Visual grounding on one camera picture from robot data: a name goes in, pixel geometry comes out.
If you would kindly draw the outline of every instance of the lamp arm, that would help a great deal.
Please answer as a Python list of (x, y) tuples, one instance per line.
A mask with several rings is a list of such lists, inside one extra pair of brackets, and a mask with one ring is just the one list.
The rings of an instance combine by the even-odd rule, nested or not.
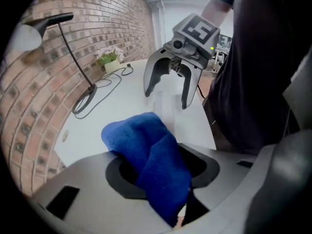
[(78, 69), (80, 70), (80, 72), (82, 73), (82, 75), (84, 76), (84, 78), (87, 80), (87, 82), (90, 84), (90, 86), (92, 86), (91, 81), (89, 80), (89, 78), (86, 76), (86, 74), (84, 73), (84, 71), (83, 71), (82, 68), (80, 67), (80, 65), (79, 65), (79, 63), (77, 62), (77, 60), (76, 60), (76, 58), (75, 58), (75, 56), (74, 56), (72, 50), (70, 49), (70, 47), (69, 47), (69, 45), (68, 45), (68, 42), (67, 42), (67, 40), (66, 40), (66, 38), (65, 38), (65, 35), (64, 35), (64, 33), (63, 33), (63, 30), (62, 30), (62, 27), (61, 27), (60, 23), (58, 23), (58, 26), (59, 26), (60, 33), (62, 34), (62, 37), (63, 37), (63, 39), (64, 39), (64, 42), (65, 42), (65, 44), (66, 44), (66, 47), (68, 48), (68, 51), (69, 51), (70, 55), (71, 55), (72, 58), (74, 59), (74, 62), (76, 63)]
[(73, 19), (73, 17), (74, 14), (72, 12), (46, 17), (46, 19), (48, 20), (47, 26), (51, 26), (64, 21), (70, 21), (71, 19)]

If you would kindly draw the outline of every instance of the brick wall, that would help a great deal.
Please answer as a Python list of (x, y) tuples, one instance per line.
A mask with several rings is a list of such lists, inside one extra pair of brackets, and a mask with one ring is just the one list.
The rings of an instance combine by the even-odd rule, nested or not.
[[(145, 0), (34, 0), (22, 20), (73, 12), (63, 30), (75, 57), (92, 81), (105, 72), (94, 52), (115, 45), (125, 60), (154, 51), (151, 10)], [(17, 186), (31, 195), (65, 166), (54, 144), (87, 82), (78, 72), (57, 27), (47, 29), (41, 47), (12, 51), (2, 61), (1, 146)]]

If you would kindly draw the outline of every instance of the person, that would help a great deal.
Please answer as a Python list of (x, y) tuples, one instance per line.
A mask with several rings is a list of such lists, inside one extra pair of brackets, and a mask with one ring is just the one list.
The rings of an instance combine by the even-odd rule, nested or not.
[(234, 10), (226, 61), (203, 106), (219, 150), (258, 154), (298, 125), (282, 93), (308, 52), (309, 0), (210, 0), (202, 12), (216, 27)]

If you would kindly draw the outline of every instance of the potted plant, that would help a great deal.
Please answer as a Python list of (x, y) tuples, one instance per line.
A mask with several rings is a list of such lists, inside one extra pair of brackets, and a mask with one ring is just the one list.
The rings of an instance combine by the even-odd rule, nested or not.
[(124, 59), (123, 50), (110, 46), (96, 52), (97, 63), (104, 66), (107, 73), (112, 73), (120, 68), (120, 62)]

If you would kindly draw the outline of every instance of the black shirt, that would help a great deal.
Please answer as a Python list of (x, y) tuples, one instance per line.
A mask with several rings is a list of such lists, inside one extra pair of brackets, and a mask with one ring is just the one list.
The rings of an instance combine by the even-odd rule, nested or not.
[(287, 124), (296, 130), (282, 93), (311, 45), (311, 7), (309, 0), (222, 1), (233, 5), (234, 34), (210, 107), (227, 140), (254, 153), (277, 143)]

